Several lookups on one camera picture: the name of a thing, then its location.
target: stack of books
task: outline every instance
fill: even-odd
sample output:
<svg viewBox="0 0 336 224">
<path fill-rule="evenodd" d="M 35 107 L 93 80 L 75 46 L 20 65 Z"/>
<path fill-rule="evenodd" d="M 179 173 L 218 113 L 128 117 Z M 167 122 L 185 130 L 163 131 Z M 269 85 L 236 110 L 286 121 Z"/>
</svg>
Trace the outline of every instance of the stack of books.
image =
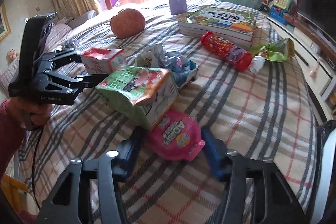
<svg viewBox="0 0 336 224">
<path fill-rule="evenodd" d="M 204 6 L 185 14 L 178 24 L 182 34 L 201 37 L 210 31 L 240 47 L 250 48 L 255 16 L 239 10 Z"/>
</svg>

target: person's arm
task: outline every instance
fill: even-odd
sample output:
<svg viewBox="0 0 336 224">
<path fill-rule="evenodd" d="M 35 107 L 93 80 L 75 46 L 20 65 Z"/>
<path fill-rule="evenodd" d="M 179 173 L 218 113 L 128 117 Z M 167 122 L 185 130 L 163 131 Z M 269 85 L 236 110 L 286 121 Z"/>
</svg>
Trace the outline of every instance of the person's arm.
<svg viewBox="0 0 336 224">
<path fill-rule="evenodd" d="M 4 100 L 0 105 L 0 179 L 25 135 L 25 130 L 7 111 L 8 102 Z"/>
</svg>

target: black cable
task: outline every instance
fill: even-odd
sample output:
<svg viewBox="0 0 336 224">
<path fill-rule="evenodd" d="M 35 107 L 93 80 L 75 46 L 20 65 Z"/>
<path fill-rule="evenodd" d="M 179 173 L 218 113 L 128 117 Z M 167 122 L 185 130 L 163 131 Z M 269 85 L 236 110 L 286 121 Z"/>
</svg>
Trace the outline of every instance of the black cable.
<svg viewBox="0 0 336 224">
<path fill-rule="evenodd" d="M 36 153 L 37 153 L 37 148 L 39 146 L 39 143 L 40 143 L 40 140 L 41 140 L 41 137 L 42 137 L 42 133 L 43 133 L 43 126 L 41 127 L 40 129 L 40 135 L 37 139 L 37 143 L 35 145 L 35 149 L 34 149 L 34 154 L 33 154 L 33 166 L 31 168 L 31 184 L 33 186 L 33 195 L 34 195 L 34 199 L 35 199 L 35 202 L 36 202 L 36 205 L 37 207 L 39 208 L 39 211 L 41 210 L 41 207 L 39 205 L 39 203 L 37 202 L 37 199 L 36 199 L 36 195 L 35 195 L 35 161 L 36 161 Z"/>
</svg>

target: green tissue package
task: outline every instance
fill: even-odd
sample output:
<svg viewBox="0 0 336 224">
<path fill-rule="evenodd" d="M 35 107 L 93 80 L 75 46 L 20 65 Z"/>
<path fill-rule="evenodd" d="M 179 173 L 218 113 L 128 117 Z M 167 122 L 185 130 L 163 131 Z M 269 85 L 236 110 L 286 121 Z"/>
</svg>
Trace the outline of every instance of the green tissue package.
<svg viewBox="0 0 336 224">
<path fill-rule="evenodd" d="M 170 70 L 161 68 L 123 66 L 95 89 L 112 110 L 149 131 L 179 95 Z"/>
</svg>

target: toy cash register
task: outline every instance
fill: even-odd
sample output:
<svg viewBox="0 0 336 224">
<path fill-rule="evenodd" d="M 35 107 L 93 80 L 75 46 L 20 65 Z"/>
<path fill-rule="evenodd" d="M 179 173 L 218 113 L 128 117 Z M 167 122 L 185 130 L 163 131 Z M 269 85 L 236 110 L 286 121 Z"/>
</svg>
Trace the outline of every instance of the toy cash register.
<svg viewBox="0 0 336 224">
<path fill-rule="evenodd" d="M 274 0 L 269 16 L 273 17 L 280 23 L 287 25 L 288 22 L 284 20 L 284 13 L 294 14 L 296 11 L 296 3 L 294 0 Z"/>
</svg>

